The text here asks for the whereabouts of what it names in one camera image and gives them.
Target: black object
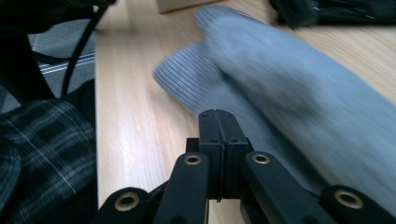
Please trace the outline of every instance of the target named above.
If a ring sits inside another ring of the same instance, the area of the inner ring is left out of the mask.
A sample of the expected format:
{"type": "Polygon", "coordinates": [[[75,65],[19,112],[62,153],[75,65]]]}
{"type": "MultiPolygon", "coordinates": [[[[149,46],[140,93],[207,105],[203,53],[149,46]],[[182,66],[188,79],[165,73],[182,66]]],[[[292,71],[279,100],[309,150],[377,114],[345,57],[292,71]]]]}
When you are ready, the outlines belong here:
{"type": "Polygon", "coordinates": [[[93,223],[207,223],[210,199],[240,199],[244,220],[253,224],[396,223],[347,187],[328,187],[319,202],[275,157],[254,151],[229,112],[207,110],[199,127],[200,138],[187,139],[187,153],[177,159],[168,182],[150,194],[133,188],[113,193],[93,223]]]}
{"type": "Polygon", "coordinates": [[[395,0],[270,0],[290,28],[316,24],[396,24],[395,0]]]}
{"type": "Polygon", "coordinates": [[[64,92],[67,91],[74,67],[88,37],[107,7],[115,1],[0,0],[0,84],[20,104],[31,100],[54,98],[38,68],[27,35],[45,32],[60,22],[92,18],[70,58],[62,89],[65,95],[64,92]],[[99,6],[96,13],[93,13],[93,6],[99,6]]]}

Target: floor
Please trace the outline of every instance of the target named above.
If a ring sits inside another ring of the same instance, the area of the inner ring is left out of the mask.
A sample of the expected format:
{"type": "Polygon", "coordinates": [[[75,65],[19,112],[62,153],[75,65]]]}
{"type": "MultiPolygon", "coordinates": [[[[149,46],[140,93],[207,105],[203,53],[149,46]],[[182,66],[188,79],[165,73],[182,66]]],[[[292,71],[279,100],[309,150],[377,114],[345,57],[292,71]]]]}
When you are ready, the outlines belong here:
{"type": "MultiPolygon", "coordinates": [[[[70,57],[88,20],[70,21],[53,26],[49,31],[39,35],[30,35],[32,50],[58,58],[70,57]]],[[[94,34],[83,50],[70,81],[69,91],[75,90],[83,82],[94,78],[94,34]]],[[[39,63],[41,72],[56,97],[61,94],[67,63],[39,63]]],[[[0,113],[6,113],[20,104],[0,86],[0,113]]]]}

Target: black bracket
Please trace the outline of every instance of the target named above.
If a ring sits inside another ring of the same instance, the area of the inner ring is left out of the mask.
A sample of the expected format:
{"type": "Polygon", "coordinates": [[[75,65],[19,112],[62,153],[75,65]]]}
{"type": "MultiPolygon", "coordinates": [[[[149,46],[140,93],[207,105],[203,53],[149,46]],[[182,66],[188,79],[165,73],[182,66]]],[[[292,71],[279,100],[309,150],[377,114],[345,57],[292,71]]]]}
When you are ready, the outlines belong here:
{"type": "Polygon", "coordinates": [[[199,128],[169,181],[151,193],[113,193],[93,223],[207,223],[208,200],[222,199],[240,199],[246,223],[396,223],[348,187],[331,186],[315,197],[274,156],[254,151],[229,112],[203,112],[199,128]]]}

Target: gray cloth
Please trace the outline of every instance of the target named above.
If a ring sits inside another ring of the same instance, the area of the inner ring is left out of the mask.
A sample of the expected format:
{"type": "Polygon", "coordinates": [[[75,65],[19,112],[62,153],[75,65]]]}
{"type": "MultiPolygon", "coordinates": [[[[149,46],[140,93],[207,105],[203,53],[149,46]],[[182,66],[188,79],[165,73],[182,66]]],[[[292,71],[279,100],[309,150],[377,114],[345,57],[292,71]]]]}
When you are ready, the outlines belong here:
{"type": "Polygon", "coordinates": [[[204,29],[215,65],[327,181],[396,215],[395,105],[325,54],[258,21],[220,16],[204,29]]]}
{"type": "Polygon", "coordinates": [[[276,156],[306,189],[320,193],[325,185],[310,163],[210,60],[205,43],[194,43],[161,62],[157,82],[196,118],[207,109],[235,115],[255,150],[276,156]]]}

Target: screw hole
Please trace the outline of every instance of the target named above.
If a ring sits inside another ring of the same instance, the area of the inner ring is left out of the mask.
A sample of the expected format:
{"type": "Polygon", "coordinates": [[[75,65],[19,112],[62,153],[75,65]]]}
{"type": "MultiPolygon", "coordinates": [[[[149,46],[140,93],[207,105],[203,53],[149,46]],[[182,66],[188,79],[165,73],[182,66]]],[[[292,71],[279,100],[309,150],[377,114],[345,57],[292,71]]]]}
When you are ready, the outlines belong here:
{"type": "Polygon", "coordinates": [[[270,158],[261,154],[254,155],[252,159],[259,164],[266,164],[270,162],[270,158]]]}
{"type": "Polygon", "coordinates": [[[346,191],[346,190],[337,190],[334,193],[334,197],[343,206],[360,209],[363,208],[363,201],[356,194],[346,191]]]}
{"type": "Polygon", "coordinates": [[[122,194],[114,203],[114,207],[120,212],[129,211],[139,204],[139,196],[133,192],[122,194]]]}
{"type": "Polygon", "coordinates": [[[186,159],[184,159],[184,162],[186,162],[188,165],[196,165],[201,162],[201,158],[198,156],[188,156],[186,159]]]}

